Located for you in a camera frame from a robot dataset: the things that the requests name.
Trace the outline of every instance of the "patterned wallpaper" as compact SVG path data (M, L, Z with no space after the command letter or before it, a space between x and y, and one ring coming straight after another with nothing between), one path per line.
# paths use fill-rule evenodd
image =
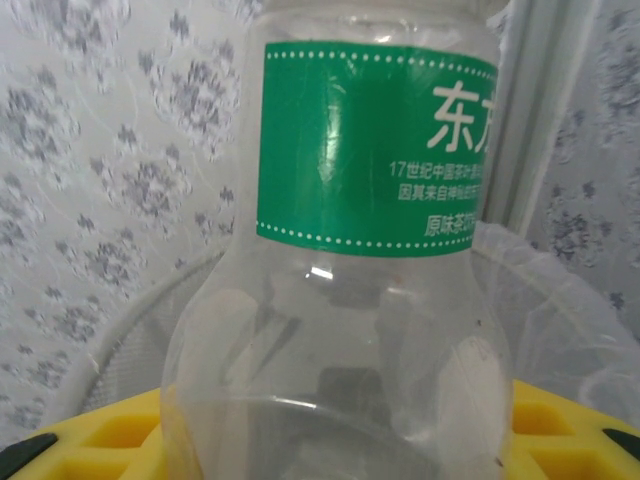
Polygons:
M131 298L232 234L224 148L258 8L0 0L0 445Z
M640 3L600 8L528 238L640 340Z

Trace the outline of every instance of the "white chinese characters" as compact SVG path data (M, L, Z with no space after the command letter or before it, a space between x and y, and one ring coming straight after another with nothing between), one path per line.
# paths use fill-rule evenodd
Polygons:
M475 228L475 213L458 213L455 215L429 215L425 237L442 235L458 235Z
M404 202L446 202L451 200L475 200L480 195L480 185L435 186L401 183L398 200Z
M407 180L478 180L482 178L482 165L434 163L434 162L392 162L391 176Z
M467 150L471 152L478 153L483 147L486 148L493 119L494 97L490 100L482 100L482 107L487 110L487 118L482 138L474 145L469 126L476 122L476 118L470 115L468 110L465 111L465 107L469 104L478 103L480 95L464 90L464 82L462 80L458 80L453 88L435 87L433 94L445 100L434 114L434 119L442 125L438 132L427 142L427 147L429 149L435 148L448 139L448 143L445 146L447 153L457 152L461 141L464 141Z

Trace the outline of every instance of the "white dotted border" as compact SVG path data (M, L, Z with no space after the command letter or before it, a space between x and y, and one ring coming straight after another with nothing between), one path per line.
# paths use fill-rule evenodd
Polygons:
M339 51L339 50L338 51L329 50L327 52L324 50L320 50L320 51L286 50L285 51L283 49L280 52L267 53L267 60L278 60L278 59L287 60L287 59L300 59L300 58L320 59L320 60L324 58L331 58L331 59L340 58L342 60L348 60L348 61L362 60L364 62L371 61L373 63L389 63L389 64L394 62L399 64L408 63L409 65L418 65L426 68L437 68L439 70L448 70L452 72L456 71L459 73L466 73L467 75L471 75L473 77L485 78L487 80L492 80L492 81L496 80L496 76L491 72L487 72L485 70L482 70L481 68L472 68L472 67L469 67L468 65L445 61L444 59L438 62L436 60L427 61L424 58L405 57L404 55L398 55L398 56L386 55L385 56L380 54L370 55L368 53L360 55L358 53L349 54L345 51Z
M306 238L307 240L315 239L317 242L323 242L327 244L347 245L347 246L355 245L356 247L367 247L367 248L376 248L376 249L386 247L386 248L408 250L408 249L416 249L416 248L451 247L454 245L468 243L473 240L473 235L469 235L462 238L456 238L454 240L438 240L435 242L429 241L429 242L419 242L419 243L392 243L392 242L379 242L379 241L351 240L351 239L327 237L324 235L314 235L311 233L298 232L288 228L277 227L275 225L271 225L270 223L265 223L260 221L256 222L256 225L259 226L260 228L266 228L269 231L281 233L289 237Z

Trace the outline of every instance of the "green label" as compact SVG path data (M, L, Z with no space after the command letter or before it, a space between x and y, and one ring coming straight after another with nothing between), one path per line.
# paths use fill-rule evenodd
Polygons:
M496 68L423 48L267 45L258 235L371 257L471 246Z

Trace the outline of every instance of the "clear plastic bottle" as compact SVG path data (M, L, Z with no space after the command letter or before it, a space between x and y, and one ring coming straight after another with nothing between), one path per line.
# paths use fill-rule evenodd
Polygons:
M165 367L172 480L502 477L507 347L469 248L487 3L267 3L236 235Z

